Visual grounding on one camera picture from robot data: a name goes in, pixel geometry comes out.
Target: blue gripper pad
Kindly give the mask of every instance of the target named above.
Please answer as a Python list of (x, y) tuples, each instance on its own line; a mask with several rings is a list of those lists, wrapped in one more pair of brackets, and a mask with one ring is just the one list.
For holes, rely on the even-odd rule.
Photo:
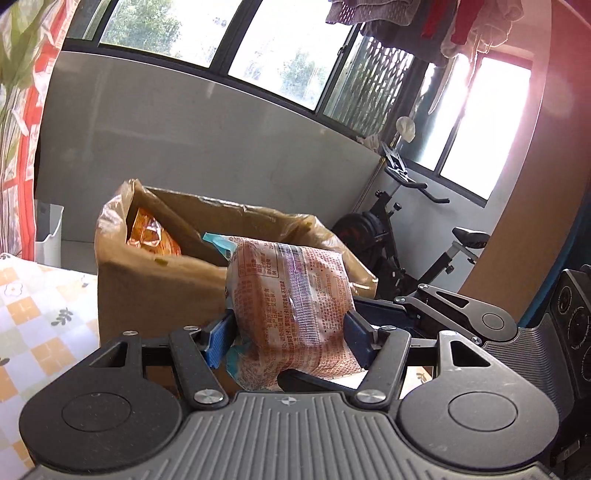
[(374, 349), (374, 328), (359, 313), (350, 310), (343, 319), (343, 334), (359, 366), (369, 369), (378, 354)]
[(233, 310), (226, 310), (221, 320), (207, 328), (209, 330), (209, 347), (203, 352), (203, 356), (209, 368), (220, 366), (222, 359), (234, 343), (237, 329)]

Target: bike seat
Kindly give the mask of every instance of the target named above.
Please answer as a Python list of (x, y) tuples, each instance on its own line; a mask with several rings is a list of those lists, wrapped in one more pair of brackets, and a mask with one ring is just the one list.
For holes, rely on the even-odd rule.
[(452, 233), (466, 248), (484, 248), (491, 239), (491, 236), (486, 232), (475, 232), (473, 230), (468, 230), (467, 228), (461, 228), (458, 226), (452, 230)]

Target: bike handlebar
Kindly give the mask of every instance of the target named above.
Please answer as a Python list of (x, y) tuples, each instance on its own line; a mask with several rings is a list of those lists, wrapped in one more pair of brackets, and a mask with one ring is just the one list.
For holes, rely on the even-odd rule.
[(408, 189), (422, 190), (427, 188), (426, 183), (419, 183), (417, 181), (414, 181), (413, 179), (408, 179), (408, 181), (404, 180), (404, 178), (402, 178), (400, 174), (398, 174), (398, 172), (391, 167), (384, 167), (384, 171), (388, 175), (390, 175), (394, 180), (396, 180), (400, 185)]
[(392, 177), (394, 180), (396, 180), (400, 185), (402, 185), (403, 187), (406, 187), (408, 189), (415, 189), (418, 190), (419, 192), (421, 192), (423, 195), (425, 195), (425, 197), (427, 197), (429, 200), (431, 200), (433, 203), (449, 203), (449, 199), (438, 199), (436, 197), (434, 197), (433, 195), (431, 195), (429, 192), (426, 191), (427, 189), (427, 184), (426, 183), (421, 183), (421, 182), (417, 182), (414, 181), (412, 178), (410, 178), (408, 176), (407, 170), (406, 170), (406, 166), (404, 165), (404, 162), (402, 162), (402, 159), (399, 158), (397, 155), (394, 157), (394, 153), (392, 152), (392, 150), (389, 149), (389, 147), (387, 147), (387, 145), (382, 145), (384, 152), (385, 152), (385, 158), (386, 158), (386, 165), (384, 165), (384, 172), (386, 172), (390, 177)]
[(438, 198), (434, 197), (433, 195), (431, 195), (426, 190), (421, 189), (420, 192), (423, 195), (425, 195), (425, 197), (427, 197), (429, 200), (431, 200), (433, 203), (449, 203), (449, 199), (438, 199)]

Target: window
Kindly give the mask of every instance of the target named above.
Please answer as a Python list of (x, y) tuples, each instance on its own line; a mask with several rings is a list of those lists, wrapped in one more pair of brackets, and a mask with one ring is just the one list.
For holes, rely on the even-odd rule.
[(119, 0), (102, 43), (209, 67), (240, 0)]
[(510, 58), (482, 57), (466, 86), (469, 74), (467, 58), (458, 57), (434, 107), (444, 69), (430, 66), (411, 113), (417, 136), (399, 140), (397, 151), (488, 200), (515, 139), (531, 71)]
[(416, 136), (398, 140), (401, 157), (484, 205), (519, 127), (528, 65), (491, 53), (436, 67), (363, 37), (361, 25), (326, 24), (329, 9), (322, 0), (80, 0), (63, 49), (203, 76), (350, 138), (392, 142), (409, 115)]
[(357, 36), (324, 114), (367, 137), (384, 127), (413, 56)]
[(325, 23), (329, 2), (261, 4), (229, 74), (315, 109), (351, 27)]
[(519, 128), (530, 75), (511, 63), (482, 60), (443, 177), (488, 200)]

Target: green leaf pattern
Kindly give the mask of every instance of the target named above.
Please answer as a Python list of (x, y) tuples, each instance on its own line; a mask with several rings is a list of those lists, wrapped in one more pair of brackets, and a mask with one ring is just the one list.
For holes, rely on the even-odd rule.
[(51, 324), (54, 327), (57, 325), (65, 325), (66, 322), (72, 321), (72, 315), (74, 315), (74, 312), (71, 312), (68, 308), (61, 309), (60, 314), (57, 316), (57, 318)]

